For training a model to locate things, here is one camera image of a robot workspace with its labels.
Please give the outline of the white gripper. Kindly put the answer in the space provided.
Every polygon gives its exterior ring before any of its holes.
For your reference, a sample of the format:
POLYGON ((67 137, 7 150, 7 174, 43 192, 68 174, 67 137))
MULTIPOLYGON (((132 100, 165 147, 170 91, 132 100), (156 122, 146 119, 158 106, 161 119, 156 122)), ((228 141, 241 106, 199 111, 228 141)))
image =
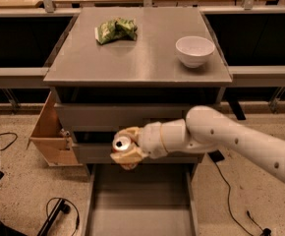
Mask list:
POLYGON ((139 147, 130 148, 127 151, 114 151, 110 154, 115 163, 125 170, 133 170, 146 156, 151 159, 165 157, 166 151, 161 139, 160 122, 150 123, 143 128, 129 127, 120 130, 116 137, 127 136, 133 142, 138 141, 139 147))

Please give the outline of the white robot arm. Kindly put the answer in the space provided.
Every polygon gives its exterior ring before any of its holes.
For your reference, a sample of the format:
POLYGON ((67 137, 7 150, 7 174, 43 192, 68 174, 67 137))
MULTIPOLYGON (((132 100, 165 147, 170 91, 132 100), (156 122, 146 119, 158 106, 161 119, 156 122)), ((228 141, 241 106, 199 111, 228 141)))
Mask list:
POLYGON ((129 168, 174 152, 209 153, 226 147, 285 183, 285 141, 241 125, 208 106, 191 108, 184 119, 119 131, 111 158, 129 168))

